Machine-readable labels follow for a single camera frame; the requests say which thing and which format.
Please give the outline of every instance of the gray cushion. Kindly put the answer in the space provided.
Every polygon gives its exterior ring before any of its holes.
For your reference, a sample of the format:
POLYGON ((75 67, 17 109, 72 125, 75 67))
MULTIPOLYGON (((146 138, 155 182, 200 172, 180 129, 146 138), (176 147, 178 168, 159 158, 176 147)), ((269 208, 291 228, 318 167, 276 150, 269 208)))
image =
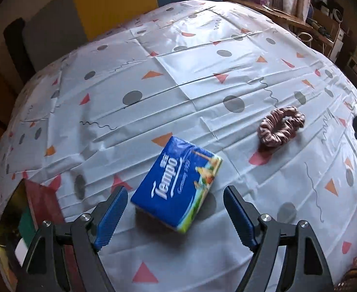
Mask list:
POLYGON ((22 34, 36 71, 88 42, 73 0, 52 0, 26 23, 22 34))

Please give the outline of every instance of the yellow cushion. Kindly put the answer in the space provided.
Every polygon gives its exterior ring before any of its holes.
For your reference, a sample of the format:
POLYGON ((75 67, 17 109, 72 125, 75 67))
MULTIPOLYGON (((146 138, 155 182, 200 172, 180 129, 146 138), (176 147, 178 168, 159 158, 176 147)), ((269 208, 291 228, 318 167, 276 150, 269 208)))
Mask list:
POLYGON ((89 40, 158 7, 157 0, 74 0, 89 40))

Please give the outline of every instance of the metal screw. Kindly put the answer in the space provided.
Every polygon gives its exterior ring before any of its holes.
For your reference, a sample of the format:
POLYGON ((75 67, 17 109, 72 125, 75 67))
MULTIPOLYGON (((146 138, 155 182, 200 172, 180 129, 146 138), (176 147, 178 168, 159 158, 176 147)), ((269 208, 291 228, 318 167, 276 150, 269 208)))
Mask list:
POLYGON ((299 225, 302 227, 302 228, 306 228, 309 226, 309 223, 307 221, 300 221, 299 222, 299 225))
POLYGON ((88 213, 84 213, 80 216, 81 220, 84 221, 84 222, 87 222, 90 220, 90 214, 88 213))
POLYGON ((261 219, 264 221, 264 222, 269 222, 272 217, 269 215, 269 214, 262 214, 261 215, 261 219))

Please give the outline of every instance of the pink satin scrunchie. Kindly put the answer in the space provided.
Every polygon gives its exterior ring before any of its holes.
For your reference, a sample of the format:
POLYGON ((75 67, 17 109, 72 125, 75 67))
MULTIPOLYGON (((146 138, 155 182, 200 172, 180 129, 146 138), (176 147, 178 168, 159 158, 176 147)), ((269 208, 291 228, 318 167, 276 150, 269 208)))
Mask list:
POLYGON ((282 107, 274 110, 260 124, 258 136, 268 147, 284 145, 299 128, 304 127, 305 116, 296 107, 282 107))

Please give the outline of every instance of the desk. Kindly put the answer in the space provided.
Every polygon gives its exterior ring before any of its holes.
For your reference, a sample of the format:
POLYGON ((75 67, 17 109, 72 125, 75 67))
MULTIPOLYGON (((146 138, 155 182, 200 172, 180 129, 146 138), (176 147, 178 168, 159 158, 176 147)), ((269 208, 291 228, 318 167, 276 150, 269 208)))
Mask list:
POLYGON ((301 28, 310 34, 315 35, 315 37, 317 39, 322 41, 324 44, 330 46, 331 48, 334 46, 333 41, 324 37, 316 29, 314 29, 312 26, 308 25, 302 19, 299 19, 292 15, 286 15, 286 14, 279 13, 279 12, 269 11, 268 9, 265 9, 262 5, 259 5, 257 3, 251 2, 251 1, 245 1, 245 0, 229 0, 229 1, 237 3, 237 4, 241 4, 243 6, 250 8, 250 9, 253 9, 263 15, 266 15, 267 17, 271 18, 274 23, 276 23, 278 25, 287 24, 287 25, 292 25, 292 26, 301 28))

